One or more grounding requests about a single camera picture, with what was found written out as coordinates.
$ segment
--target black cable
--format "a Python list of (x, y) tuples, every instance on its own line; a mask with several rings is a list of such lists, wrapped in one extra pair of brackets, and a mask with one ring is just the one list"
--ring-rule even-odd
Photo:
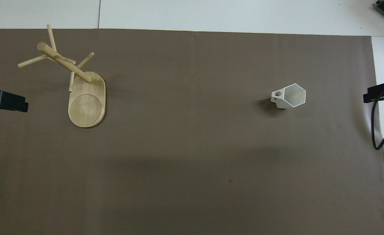
[(371, 132), (372, 132), (372, 143), (374, 144), (374, 148), (376, 150), (380, 150), (382, 146), (384, 145), (384, 138), (382, 139), (381, 143), (376, 146), (376, 141), (375, 141), (375, 127), (374, 127), (374, 122), (375, 122), (375, 108), (377, 102), (380, 100), (380, 98), (383, 96), (384, 90), (377, 96), (377, 98), (374, 100), (374, 105), (372, 106), (372, 113), (371, 113)]

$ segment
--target wooden base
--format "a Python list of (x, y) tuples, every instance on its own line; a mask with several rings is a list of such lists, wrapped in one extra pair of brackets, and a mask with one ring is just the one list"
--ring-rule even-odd
[(99, 74), (85, 72), (90, 83), (76, 76), (69, 98), (69, 117), (76, 125), (89, 128), (101, 122), (105, 115), (105, 82)]

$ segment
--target white table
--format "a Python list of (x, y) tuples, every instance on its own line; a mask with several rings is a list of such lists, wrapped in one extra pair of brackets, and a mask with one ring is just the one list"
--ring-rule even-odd
[[(384, 82), (384, 17), (373, 4), (374, 0), (0, 0), (0, 28), (51, 24), (53, 28), (372, 36), (380, 84)], [(384, 102), (379, 103), (379, 112), (384, 134)]]

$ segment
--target hexagonal opening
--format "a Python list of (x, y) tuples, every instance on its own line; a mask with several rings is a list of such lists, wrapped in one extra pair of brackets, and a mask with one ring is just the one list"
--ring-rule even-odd
[(292, 84), (285, 88), (283, 91), (283, 99), (296, 107), (305, 103), (305, 90), (298, 86), (298, 84)]

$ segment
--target white cup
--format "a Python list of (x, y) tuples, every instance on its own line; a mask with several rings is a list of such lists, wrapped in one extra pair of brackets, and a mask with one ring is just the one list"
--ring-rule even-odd
[(295, 108), (305, 103), (305, 89), (294, 83), (272, 92), (271, 101), (280, 109)]

